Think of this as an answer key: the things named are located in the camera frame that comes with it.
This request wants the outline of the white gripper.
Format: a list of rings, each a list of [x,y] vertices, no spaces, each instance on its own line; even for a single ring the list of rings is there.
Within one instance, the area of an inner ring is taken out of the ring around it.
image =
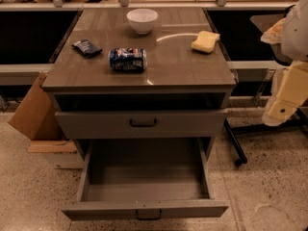
[[[298,0],[291,6],[285,18],[262,34],[261,41],[281,42],[280,63],[292,63],[274,73],[271,97],[262,115],[264,124],[279,126],[308,99],[308,0]]]

